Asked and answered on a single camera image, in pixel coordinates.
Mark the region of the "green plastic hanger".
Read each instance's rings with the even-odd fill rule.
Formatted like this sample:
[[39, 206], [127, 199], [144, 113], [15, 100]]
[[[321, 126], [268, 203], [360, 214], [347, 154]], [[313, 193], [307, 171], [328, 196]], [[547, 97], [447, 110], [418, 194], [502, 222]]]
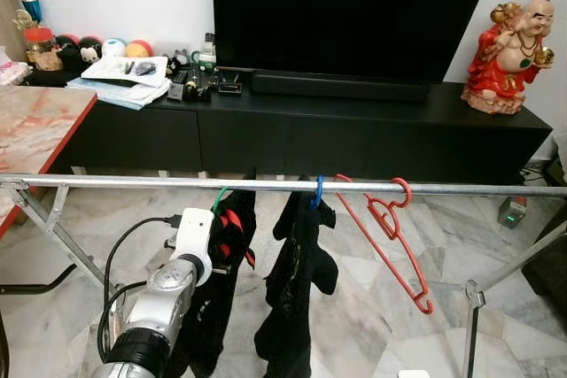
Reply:
[[210, 208], [210, 211], [214, 213], [214, 215], [216, 215], [216, 213], [219, 211], [219, 204], [221, 203], [222, 197], [224, 196], [224, 193], [228, 192], [229, 188], [227, 187], [222, 187], [218, 193], [216, 193], [216, 197], [214, 198], [214, 200], [212, 201], [212, 205]]

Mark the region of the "navy shirt red striped collar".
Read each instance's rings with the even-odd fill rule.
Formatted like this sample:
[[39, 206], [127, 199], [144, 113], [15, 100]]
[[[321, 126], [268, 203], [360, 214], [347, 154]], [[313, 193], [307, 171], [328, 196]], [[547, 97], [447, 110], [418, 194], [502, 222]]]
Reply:
[[183, 317], [163, 378], [182, 378], [188, 369], [196, 378], [210, 378], [223, 350], [223, 339], [234, 301], [237, 273], [242, 261], [254, 266], [250, 248], [256, 231], [256, 193], [232, 190], [219, 203], [212, 221], [209, 256], [222, 270], [194, 290], [190, 310]]

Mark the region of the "blue plastic hanger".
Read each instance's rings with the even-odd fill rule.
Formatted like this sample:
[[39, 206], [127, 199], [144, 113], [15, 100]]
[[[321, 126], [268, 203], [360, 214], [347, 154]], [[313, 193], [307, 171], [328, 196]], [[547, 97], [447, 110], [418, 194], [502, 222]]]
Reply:
[[315, 194], [312, 195], [312, 199], [309, 200], [309, 209], [311, 211], [316, 211], [317, 207], [322, 204], [322, 196], [323, 196], [323, 176], [317, 175], [315, 177], [316, 188]]

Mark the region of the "grey power strip green light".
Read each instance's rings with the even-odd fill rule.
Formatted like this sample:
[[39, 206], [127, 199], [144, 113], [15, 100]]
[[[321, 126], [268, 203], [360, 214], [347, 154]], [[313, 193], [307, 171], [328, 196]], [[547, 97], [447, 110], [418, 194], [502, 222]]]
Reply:
[[527, 197], [506, 197], [500, 204], [498, 223], [506, 228], [515, 228], [527, 213]]

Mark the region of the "black soundbar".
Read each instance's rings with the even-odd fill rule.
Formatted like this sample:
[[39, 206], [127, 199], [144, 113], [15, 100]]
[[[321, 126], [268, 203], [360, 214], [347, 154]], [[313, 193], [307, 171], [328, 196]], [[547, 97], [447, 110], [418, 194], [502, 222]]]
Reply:
[[425, 102], [431, 87], [421, 83], [357, 80], [332, 74], [252, 72], [252, 91], [300, 97], [333, 97], [390, 102]]

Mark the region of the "black flat screen television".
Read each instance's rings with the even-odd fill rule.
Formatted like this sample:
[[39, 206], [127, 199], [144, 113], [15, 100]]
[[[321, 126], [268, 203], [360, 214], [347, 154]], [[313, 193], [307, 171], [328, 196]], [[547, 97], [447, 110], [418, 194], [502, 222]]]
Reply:
[[214, 0], [237, 69], [441, 81], [479, 0]]

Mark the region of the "black logo t-shirt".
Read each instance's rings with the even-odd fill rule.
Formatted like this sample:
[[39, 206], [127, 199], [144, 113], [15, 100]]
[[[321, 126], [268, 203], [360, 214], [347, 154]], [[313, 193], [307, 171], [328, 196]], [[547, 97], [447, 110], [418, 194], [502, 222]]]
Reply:
[[273, 228], [283, 247], [266, 277], [270, 313], [254, 335], [256, 353], [268, 362], [263, 378], [311, 377], [309, 290], [331, 296], [337, 286], [337, 262], [317, 242], [320, 227], [335, 228], [337, 216], [324, 201], [311, 211], [314, 194], [292, 192]]

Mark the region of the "small black box device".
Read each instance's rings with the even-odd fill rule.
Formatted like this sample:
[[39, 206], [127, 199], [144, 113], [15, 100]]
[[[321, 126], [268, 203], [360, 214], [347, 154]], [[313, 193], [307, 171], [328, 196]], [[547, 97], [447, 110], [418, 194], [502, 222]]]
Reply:
[[222, 81], [216, 84], [216, 94], [222, 97], [239, 97], [243, 94], [242, 84]]

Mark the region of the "black yellow gadget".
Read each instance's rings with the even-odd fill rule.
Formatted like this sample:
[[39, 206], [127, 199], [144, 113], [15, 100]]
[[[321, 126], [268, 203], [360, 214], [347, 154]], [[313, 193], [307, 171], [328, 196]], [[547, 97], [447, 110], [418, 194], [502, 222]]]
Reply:
[[178, 102], [207, 102], [211, 99], [206, 80], [201, 75], [188, 73], [182, 79], [175, 79], [167, 91], [167, 99]]

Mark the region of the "silver metal clothes rack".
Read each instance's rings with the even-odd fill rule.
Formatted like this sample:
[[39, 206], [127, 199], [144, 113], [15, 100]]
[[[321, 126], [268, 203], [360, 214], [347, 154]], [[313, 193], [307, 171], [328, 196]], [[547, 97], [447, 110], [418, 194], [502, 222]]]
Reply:
[[[76, 176], [57, 226], [97, 266], [118, 245], [111, 277], [138, 282], [169, 257], [173, 229], [163, 217], [188, 207], [207, 208], [219, 183], [116, 176], [100, 188]], [[469, 281], [487, 282], [538, 239], [566, 204], [564, 188], [528, 197], [515, 228], [499, 223], [502, 197], [454, 193], [449, 184], [415, 183], [413, 199], [397, 212], [430, 288], [434, 311], [421, 313], [392, 276], [398, 267], [415, 282], [412, 265], [366, 211], [364, 193], [401, 201], [384, 182], [361, 180], [356, 191], [324, 200], [336, 212], [323, 228], [321, 247], [338, 264], [335, 293], [311, 292], [313, 378], [396, 378], [404, 369], [431, 378], [462, 378], [469, 330]], [[536, 296], [521, 273], [485, 291], [478, 318], [475, 378], [567, 375], [566, 316]], [[11, 346], [12, 378], [89, 378], [100, 365], [96, 326], [102, 288], [81, 267], [59, 288], [41, 296], [0, 296], [0, 314]]]

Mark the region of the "white paper stack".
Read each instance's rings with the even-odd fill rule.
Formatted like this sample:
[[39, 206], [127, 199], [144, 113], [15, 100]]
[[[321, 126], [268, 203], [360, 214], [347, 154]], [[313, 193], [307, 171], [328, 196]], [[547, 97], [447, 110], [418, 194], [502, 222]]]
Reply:
[[[155, 74], [137, 77], [130, 74], [131, 64], [136, 61], [155, 63]], [[146, 105], [162, 97], [170, 90], [171, 81], [166, 77], [167, 56], [152, 58], [126, 58], [108, 56], [92, 64], [80, 77], [70, 80], [68, 89], [92, 89], [97, 99], [129, 110], [142, 110]]]

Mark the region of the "white blue round plush toy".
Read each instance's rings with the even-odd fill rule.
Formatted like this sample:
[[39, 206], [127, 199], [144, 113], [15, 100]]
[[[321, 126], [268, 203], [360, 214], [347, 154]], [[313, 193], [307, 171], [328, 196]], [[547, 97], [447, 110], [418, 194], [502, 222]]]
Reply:
[[128, 43], [118, 38], [105, 39], [101, 43], [101, 56], [108, 58], [108, 56], [126, 56], [126, 48]]

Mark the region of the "black round plush toy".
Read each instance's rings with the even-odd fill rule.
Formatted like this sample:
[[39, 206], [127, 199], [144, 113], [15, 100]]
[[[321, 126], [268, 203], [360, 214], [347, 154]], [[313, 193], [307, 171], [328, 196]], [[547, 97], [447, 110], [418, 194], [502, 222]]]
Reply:
[[102, 56], [101, 39], [94, 37], [94, 35], [85, 35], [85, 37], [81, 38], [80, 56], [82, 61], [86, 63], [96, 63]]

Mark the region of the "red lid snack jar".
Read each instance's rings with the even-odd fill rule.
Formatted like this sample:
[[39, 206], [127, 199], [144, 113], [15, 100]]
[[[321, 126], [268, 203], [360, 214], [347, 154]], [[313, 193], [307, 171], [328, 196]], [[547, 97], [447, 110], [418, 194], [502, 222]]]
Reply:
[[48, 27], [25, 27], [23, 35], [27, 42], [29, 62], [33, 63], [37, 70], [59, 71], [62, 63], [56, 52], [54, 34]]

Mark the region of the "pink tissue box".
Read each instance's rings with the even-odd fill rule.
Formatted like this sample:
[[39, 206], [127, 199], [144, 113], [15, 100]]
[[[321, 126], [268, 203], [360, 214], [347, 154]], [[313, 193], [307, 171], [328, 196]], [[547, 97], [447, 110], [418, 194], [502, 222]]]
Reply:
[[20, 86], [33, 71], [25, 62], [9, 61], [0, 64], [0, 86]]

